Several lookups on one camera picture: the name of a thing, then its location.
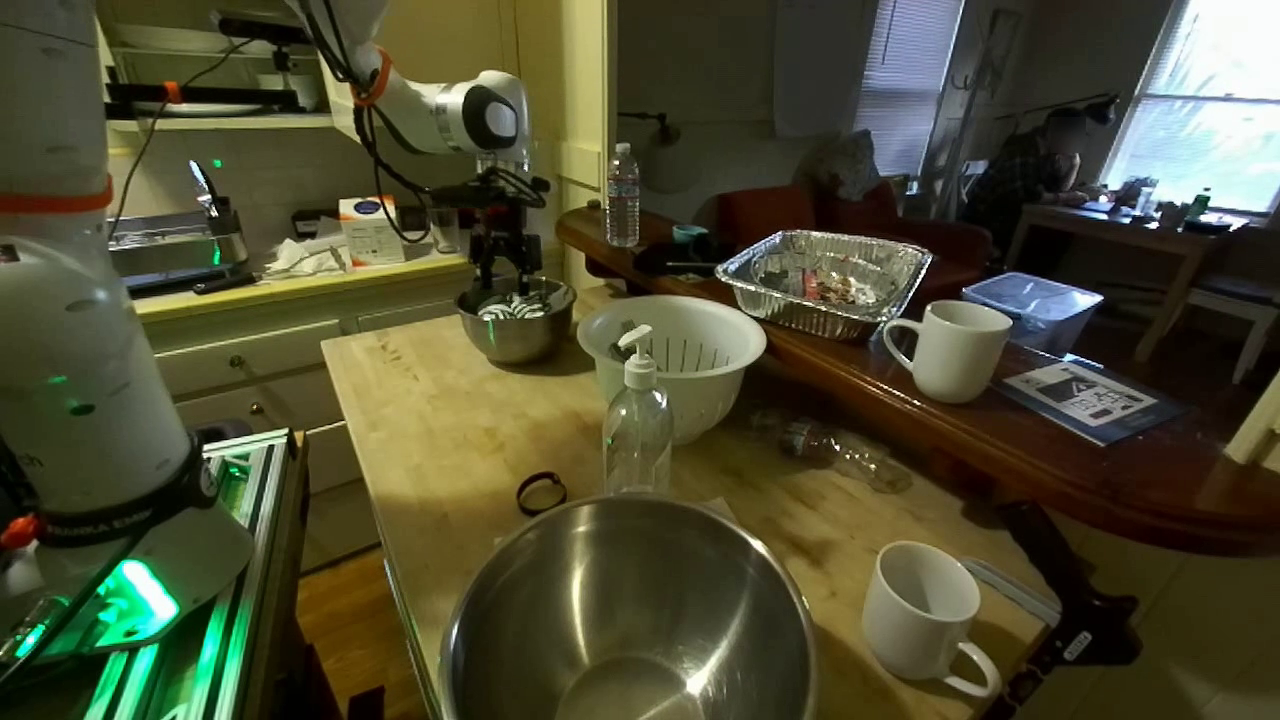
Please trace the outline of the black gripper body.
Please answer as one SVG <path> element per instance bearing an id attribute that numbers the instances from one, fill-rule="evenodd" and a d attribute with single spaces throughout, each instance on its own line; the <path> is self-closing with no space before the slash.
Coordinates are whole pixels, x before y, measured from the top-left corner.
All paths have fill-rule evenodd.
<path id="1" fill-rule="evenodd" d="M 515 268 L 540 265 L 540 235 L 528 227 L 528 212 L 545 207 L 546 178 L 505 165 L 476 171 L 469 183 L 446 183 L 430 191 L 437 207 L 461 216 L 469 260 L 492 268 L 513 260 Z"/>

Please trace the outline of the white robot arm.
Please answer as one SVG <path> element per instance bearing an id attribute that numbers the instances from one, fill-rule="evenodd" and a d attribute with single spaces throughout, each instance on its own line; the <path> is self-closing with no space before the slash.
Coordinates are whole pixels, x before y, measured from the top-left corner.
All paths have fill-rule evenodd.
<path id="1" fill-rule="evenodd" d="M 354 144 L 374 171 L 470 216 L 470 296 L 530 292 L 545 278 L 545 257 L 528 212 L 545 204 L 546 178 L 530 171 L 524 85 L 501 69 L 481 69 L 469 78 L 408 78 L 374 39 L 386 0 L 286 5 L 322 69 L 349 87 Z M 381 154 L 374 133 L 415 154 L 470 154 L 476 175 L 428 191 Z"/>

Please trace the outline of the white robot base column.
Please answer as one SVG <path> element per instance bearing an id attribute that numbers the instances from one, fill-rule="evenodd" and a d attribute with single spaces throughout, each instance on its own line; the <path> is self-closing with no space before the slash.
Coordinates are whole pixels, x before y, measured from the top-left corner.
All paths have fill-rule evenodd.
<path id="1" fill-rule="evenodd" d="M 42 512 L 156 493 L 188 432 L 107 260 L 91 0 L 0 0 L 0 426 Z"/>

